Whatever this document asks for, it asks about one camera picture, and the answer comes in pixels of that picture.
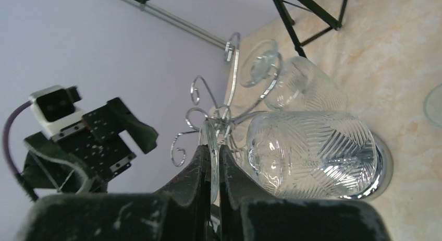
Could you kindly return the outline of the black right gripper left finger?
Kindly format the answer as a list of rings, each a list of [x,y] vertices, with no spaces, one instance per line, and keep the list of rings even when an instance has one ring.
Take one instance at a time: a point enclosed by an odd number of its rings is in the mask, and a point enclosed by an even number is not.
[[[211,240],[210,153],[153,193],[61,194],[31,208],[16,240]]]

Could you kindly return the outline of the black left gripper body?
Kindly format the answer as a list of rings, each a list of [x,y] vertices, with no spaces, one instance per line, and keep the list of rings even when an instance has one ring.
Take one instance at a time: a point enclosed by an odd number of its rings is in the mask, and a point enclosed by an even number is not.
[[[92,111],[57,134],[61,148],[84,161],[95,175],[90,192],[107,191],[107,183],[131,167],[136,154],[119,136],[120,122],[107,111]]]

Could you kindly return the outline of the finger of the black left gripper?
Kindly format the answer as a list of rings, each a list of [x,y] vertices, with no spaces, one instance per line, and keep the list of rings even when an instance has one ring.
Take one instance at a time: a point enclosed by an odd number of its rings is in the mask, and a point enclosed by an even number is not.
[[[116,97],[82,116],[82,122],[100,143],[110,143],[122,131],[127,131],[145,154],[157,147],[157,131],[138,120],[121,98]]]
[[[52,141],[38,132],[23,143],[28,153],[22,176],[33,188],[62,193],[95,191],[95,172],[86,157],[91,152],[87,145],[95,143],[91,133],[80,132]]]

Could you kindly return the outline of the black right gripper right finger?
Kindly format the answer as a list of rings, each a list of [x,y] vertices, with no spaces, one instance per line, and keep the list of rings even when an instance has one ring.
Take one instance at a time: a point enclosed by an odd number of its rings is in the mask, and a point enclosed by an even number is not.
[[[278,199],[219,151],[222,240],[391,240],[368,203],[350,200]]]

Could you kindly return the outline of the ribbed wine glass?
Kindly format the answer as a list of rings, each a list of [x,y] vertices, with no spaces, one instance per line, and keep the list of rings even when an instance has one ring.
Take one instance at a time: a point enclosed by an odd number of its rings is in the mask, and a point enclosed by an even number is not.
[[[345,111],[348,98],[343,88],[302,56],[283,58],[275,40],[257,44],[239,72],[240,84],[266,85],[266,106],[272,111]]]
[[[441,128],[441,83],[435,86],[425,97],[423,103],[425,117]]]
[[[360,199],[377,184],[373,134],[350,113],[256,112],[211,122],[225,138],[238,124],[248,124],[243,146],[232,148],[234,162],[275,197]]]

